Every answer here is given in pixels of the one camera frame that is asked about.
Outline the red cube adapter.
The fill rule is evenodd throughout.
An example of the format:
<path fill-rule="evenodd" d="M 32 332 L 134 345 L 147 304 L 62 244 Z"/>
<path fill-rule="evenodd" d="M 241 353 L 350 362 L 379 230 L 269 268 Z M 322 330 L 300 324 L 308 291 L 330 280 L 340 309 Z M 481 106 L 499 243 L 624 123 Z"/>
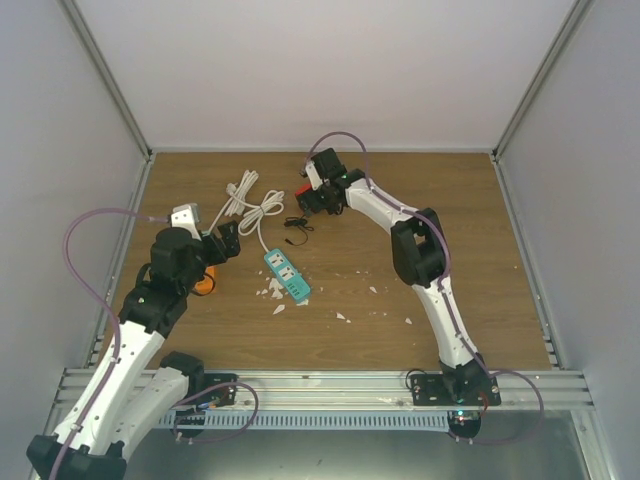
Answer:
<path fill-rule="evenodd" d="M 314 194 L 314 190 L 312 188 L 311 184 L 306 184 L 302 187 L 300 187 L 296 192 L 295 192 L 295 198 L 298 201 L 308 201 Z"/>

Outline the orange power strip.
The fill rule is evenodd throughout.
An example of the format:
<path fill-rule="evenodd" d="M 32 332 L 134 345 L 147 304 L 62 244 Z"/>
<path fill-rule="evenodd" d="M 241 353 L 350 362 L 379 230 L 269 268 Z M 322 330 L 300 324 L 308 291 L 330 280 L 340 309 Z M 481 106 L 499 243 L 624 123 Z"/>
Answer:
<path fill-rule="evenodd" d="M 194 285 L 192 293 L 197 296 L 207 296 L 212 294 L 217 287 L 216 267 L 206 268 L 203 277 Z"/>

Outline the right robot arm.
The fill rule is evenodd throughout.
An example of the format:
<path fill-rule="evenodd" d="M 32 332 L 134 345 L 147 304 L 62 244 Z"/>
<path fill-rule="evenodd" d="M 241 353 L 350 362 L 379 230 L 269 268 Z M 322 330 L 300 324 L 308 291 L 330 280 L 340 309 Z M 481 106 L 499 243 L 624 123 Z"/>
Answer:
<path fill-rule="evenodd" d="M 492 393 L 492 378 L 470 338 L 456 304 L 451 255 L 436 212 L 402 204 L 360 169 L 349 171 L 334 149 L 307 155 L 296 193 L 306 214 L 339 215 L 349 208 L 389 234 L 397 277 L 416 293 L 433 331 L 444 396 L 464 405 Z"/>

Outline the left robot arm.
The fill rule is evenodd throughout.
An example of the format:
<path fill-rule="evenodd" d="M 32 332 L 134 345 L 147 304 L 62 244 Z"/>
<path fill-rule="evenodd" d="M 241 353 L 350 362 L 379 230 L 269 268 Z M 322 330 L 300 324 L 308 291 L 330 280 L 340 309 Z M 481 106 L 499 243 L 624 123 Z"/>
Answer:
<path fill-rule="evenodd" d="M 42 479 L 121 479 L 144 437 L 178 402 L 206 391 L 201 360 L 171 353 L 139 393 L 141 373 L 160 350 L 211 266 L 240 252 L 238 224 L 204 233 L 184 215 L 157 233 L 150 260 L 116 316 L 107 352 L 68 415 L 50 435 L 35 436 L 27 458 Z"/>

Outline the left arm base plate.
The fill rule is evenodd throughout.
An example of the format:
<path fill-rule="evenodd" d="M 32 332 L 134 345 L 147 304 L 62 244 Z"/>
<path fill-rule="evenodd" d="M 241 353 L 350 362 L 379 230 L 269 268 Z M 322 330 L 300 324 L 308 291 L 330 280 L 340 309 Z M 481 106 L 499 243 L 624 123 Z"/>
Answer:
<path fill-rule="evenodd" d="M 204 375 L 203 388 L 215 387 L 197 397 L 194 402 L 198 409 L 210 410 L 235 404 L 236 386 L 239 380 L 233 373 L 207 373 Z"/>

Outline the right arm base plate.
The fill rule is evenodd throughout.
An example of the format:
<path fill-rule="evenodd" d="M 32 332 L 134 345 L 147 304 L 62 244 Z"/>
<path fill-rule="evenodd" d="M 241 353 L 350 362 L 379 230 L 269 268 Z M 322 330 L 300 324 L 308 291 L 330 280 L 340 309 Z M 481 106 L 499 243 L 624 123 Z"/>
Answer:
<path fill-rule="evenodd" d="M 405 387 L 414 406 L 481 407 L 502 404 L 497 380 L 484 372 L 471 377 L 456 377 L 414 369 L 405 375 Z"/>

